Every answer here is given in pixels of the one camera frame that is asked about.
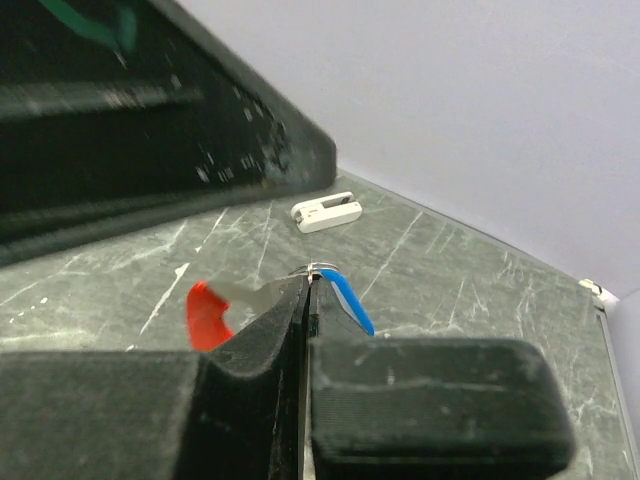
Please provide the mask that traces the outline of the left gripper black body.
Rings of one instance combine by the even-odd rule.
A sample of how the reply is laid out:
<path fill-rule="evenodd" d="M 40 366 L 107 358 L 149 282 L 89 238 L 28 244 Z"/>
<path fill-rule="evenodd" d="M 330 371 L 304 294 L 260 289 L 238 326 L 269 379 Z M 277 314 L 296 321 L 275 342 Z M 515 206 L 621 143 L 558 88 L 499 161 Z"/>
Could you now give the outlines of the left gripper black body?
<path fill-rule="evenodd" d="M 3 266 L 336 172 L 334 141 L 179 3 L 2 3 Z"/>

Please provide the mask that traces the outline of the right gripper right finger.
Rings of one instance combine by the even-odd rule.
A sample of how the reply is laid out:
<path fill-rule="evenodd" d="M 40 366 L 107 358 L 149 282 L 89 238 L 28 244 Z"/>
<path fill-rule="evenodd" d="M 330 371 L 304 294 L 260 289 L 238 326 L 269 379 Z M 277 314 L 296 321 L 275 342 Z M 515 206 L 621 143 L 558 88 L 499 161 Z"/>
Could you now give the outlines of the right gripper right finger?
<path fill-rule="evenodd" d="M 319 479 L 548 479 L 575 437 L 535 346 L 369 335 L 325 279 L 309 292 L 310 436 Z"/>

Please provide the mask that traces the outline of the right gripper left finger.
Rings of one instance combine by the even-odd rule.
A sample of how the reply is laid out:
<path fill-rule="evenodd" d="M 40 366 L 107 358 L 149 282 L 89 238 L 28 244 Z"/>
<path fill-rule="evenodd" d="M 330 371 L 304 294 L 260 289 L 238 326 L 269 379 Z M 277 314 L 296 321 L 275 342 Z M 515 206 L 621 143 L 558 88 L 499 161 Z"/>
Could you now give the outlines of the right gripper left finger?
<path fill-rule="evenodd" d="M 308 283 L 211 352 L 1 356 L 5 479 L 298 479 Z"/>

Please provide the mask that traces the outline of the red key tag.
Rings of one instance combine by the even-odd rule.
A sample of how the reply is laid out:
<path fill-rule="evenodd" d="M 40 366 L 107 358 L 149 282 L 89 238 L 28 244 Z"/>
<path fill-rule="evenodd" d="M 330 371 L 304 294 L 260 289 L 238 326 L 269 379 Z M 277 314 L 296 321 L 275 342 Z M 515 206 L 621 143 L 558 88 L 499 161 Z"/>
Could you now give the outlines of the red key tag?
<path fill-rule="evenodd" d="M 230 306 L 204 281 L 191 287 L 186 298 L 186 324 L 194 350 L 211 352 L 233 337 L 224 318 Z"/>

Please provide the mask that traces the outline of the blue key tag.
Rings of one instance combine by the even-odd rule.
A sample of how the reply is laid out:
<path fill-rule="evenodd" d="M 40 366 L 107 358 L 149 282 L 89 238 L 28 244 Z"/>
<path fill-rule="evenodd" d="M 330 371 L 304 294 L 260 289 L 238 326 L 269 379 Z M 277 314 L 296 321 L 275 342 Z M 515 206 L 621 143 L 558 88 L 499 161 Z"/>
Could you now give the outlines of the blue key tag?
<path fill-rule="evenodd" d="M 318 274 L 327 280 L 337 294 L 343 310 L 354 319 L 370 336 L 375 335 L 375 327 L 368 313 L 347 278 L 337 270 L 322 268 Z"/>

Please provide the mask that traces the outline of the silver keyring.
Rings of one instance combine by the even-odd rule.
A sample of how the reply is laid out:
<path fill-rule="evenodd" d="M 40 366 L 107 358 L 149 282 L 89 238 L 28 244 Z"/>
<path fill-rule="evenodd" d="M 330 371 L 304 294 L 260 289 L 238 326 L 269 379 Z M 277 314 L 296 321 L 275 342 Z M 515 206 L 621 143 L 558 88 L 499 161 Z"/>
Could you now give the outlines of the silver keyring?
<path fill-rule="evenodd" d="M 322 271 L 324 270 L 331 270 L 335 272 L 340 271 L 340 269 L 332 263 L 310 262 L 308 264 L 296 267 L 293 271 L 288 273 L 288 276 L 303 275 L 312 279 L 315 275 L 321 275 Z"/>

